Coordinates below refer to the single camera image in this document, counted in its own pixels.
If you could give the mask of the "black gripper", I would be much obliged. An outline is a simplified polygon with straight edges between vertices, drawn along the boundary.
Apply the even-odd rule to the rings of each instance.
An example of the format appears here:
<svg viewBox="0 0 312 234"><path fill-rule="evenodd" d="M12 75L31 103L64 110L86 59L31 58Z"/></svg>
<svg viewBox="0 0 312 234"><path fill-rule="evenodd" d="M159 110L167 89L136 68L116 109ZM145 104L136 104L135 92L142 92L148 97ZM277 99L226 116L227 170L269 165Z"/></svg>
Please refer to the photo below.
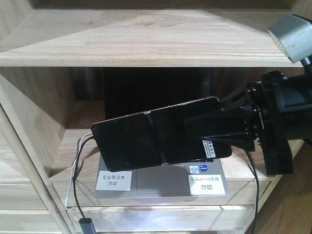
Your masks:
<svg viewBox="0 0 312 234"><path fill-rule="evenodd" d="M252 98L259 108L255 122L266 173L293 173L289 141L312 137L311 76L273 71L248 87L253 89L250 95L247 87L239 87L220 101L221 109L184 120L186 135L254 151Z"/></svg>

